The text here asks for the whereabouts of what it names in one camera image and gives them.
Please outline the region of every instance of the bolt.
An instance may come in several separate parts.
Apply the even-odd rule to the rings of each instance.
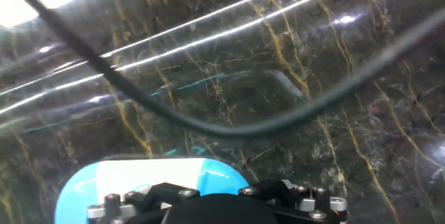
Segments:
[[[322,192],[326,192],[326,189],[324,189],[322,187],[314,187],[314,191],[322,193]]]
[[[104,208],[104,206],[101,204],[95,204],[88,207],[88,209],[101,209],[101,208]]]
[[[311,218],[319,220],[322,218],[326,218],[327,215],[320,210],[313,210],[309,212],[309,216],[311,216]]]
[[[258,193],[258,189],[253,186],[247,186],[238,191],[240,195],[255,195]]]
[[[112,194],[105,196],[105,200],[116,200],[116,199],[120,200],[120,195],[118,195],[116,193],[112,193]]]
[[[307,190],[307,186],[296,186],[295,189],[297,189],[299,192],[303,192]]]
[[[111,220],[111,224],[124,224],[124,223],[125,223],[125,218],[123,216],[118,216],[113,220]]]
[[[194,198],[200,195],[200,192],[195,189],[182,189],[178,192],[179,196],[183,198]]]

